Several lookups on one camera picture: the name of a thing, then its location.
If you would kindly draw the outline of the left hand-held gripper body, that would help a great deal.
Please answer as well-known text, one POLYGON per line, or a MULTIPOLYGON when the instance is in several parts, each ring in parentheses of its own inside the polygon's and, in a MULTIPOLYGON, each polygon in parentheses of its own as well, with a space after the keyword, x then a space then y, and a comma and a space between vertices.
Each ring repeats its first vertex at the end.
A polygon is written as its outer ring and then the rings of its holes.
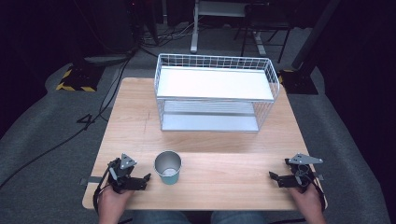
POLYGON ((137 162, 125 153, 108 164, 109 176, 107 181, 114 191, 121 193, 123 190, 136 189, 134 179, 131 177, 131 172, 136 165, 137 162))

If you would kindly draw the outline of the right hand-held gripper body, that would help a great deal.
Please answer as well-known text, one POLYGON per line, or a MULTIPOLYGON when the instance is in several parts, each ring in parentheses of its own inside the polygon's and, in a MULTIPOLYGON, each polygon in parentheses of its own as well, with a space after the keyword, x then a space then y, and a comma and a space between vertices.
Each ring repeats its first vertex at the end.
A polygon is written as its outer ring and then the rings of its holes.
POLYGON ((285 159, 285 163, 292 172, 289 188, 306 188, 315 179, 311 164, 321 164, 323 159, 311 157, 302 153, 297 153, 290 159, 285 159))

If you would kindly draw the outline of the person's left hand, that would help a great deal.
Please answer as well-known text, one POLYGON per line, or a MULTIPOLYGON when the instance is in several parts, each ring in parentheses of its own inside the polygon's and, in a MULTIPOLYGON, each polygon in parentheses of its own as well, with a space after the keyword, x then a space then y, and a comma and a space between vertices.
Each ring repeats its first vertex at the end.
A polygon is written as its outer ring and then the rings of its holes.
POLYGON ((98 224, 118 224, 133 195, 132 190, 117 193, 111 187, 104 188, 98 197, 98 224))

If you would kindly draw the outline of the person's right hand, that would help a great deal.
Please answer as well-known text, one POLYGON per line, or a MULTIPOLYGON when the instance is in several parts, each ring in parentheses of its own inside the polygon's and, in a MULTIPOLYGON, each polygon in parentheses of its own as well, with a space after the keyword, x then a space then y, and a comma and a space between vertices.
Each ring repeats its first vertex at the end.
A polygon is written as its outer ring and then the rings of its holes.
POLYGON ((317 189, 310 184, 305 192, 289 188, 288 192, 308 224, 327 224, 317 189))

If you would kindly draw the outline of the teal metal cup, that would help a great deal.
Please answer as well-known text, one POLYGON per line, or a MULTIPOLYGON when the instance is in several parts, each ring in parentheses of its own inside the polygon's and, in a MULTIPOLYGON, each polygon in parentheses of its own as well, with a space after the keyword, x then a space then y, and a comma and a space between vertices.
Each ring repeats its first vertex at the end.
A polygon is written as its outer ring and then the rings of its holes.
POLYGON ((154 161, 154 170, 166 185, 174 185, 179 179, 182 159, 172 150, 161 152, 154 161))

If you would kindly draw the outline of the grey tape strip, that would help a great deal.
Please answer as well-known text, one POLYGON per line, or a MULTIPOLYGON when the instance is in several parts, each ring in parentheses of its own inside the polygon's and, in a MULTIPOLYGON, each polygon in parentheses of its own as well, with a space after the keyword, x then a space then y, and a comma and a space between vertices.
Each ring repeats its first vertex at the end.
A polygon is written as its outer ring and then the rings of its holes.
POLYGON ((101 183, 102 182, 102 180, 103 180, 103 178, 102 177, 100 177, 100 176, 89 176, 89 177, 87 177, 87 178, 81 178, 80 180, 79 180, 79 184, 81 185, 81 186, 88 186, 89 184, 91 184, 91 183, 93 183, 93 184, 99 184, 99 183, 101 183))

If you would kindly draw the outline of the person's leg in jeans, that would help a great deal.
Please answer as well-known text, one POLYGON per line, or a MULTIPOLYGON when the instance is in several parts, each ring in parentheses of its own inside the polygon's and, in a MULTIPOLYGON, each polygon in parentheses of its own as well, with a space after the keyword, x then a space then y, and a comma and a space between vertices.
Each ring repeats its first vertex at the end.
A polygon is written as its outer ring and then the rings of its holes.
POLYGON ((187 217, 177 211, 136 211, 132 224, 191 224, 187 217))
POLYGON ((211 224, 265 224, 265 218, 257 211, 215 211, 211 224))

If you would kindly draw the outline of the black yellow striped stand base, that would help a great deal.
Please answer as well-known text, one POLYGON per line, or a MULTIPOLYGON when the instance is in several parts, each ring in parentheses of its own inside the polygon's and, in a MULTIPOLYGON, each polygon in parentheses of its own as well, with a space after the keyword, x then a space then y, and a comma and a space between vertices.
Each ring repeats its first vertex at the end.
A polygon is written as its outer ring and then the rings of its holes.
POLYGON ((57 91, 97 91, 99 81, 105 71, 103 66, 77 67, 71 65, 56 87, 57 91))
POLYGON ((310 76, 289 69, 279 70, 277 76, 287 94, 318 95, 318 90, 310 76))

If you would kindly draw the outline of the black slanted stand pole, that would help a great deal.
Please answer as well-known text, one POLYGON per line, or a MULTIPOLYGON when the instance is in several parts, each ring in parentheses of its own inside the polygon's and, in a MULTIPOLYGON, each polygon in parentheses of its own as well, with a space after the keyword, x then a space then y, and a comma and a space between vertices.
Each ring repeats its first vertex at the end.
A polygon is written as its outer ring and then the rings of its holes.
POLYGON ((332 17, 332 14, 336 10, 340 1, 341 0, 330 0, 330 2, 326 5, 326 7, 324 8, 320 17, 318 18, 318 21, 316 22, 314 28, 312 29, 310 35, 308 36, 308 38, 304 42, 302 48, 298 52, 294 61, 292 62, 291 66, 294 69, 300 70, 301 67, 305 64, 310 51, 315 46, 316 42, 319 39, 321 32, 326 27, 328 21, 332 17))

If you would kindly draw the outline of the black chair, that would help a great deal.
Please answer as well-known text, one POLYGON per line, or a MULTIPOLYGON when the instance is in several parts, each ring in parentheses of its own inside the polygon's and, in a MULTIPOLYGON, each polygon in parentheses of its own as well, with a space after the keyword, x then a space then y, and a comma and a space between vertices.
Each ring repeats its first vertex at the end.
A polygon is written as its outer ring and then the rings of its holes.
POLYGON ((245 5, 244 17, 234 36, 234 38, 237 38, 240 32, 243 32, 240 56, 244 55, 248 35, 252 35, 256 39, 260 36, 260 33, 267 32, 271 33, 271 35, 266 41, 262 42, 262 45, 267 44, 268 46, 280 47, 277 59, 277 62, 280 63, 292 29, 290 15, 291 12, 287 11, 277 0, 252 0, 245 5), (272 43, 272 39, 279 31, 285 33, 283 41, 272 43))

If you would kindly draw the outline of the white desk frame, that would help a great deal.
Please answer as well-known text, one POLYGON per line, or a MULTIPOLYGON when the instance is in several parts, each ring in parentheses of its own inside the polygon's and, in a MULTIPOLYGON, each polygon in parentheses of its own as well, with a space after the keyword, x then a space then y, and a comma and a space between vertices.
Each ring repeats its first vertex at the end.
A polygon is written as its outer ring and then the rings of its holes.
POLYGON ((221 2, 220 0, 194 0, 193 10, 193 30, 191 37, 190 52, 198 51, 199 37, 199 17, 200 16, 217 16, 217 17, 234 17, 243 18, 245 16, 244 8, 246 3, 221 2))

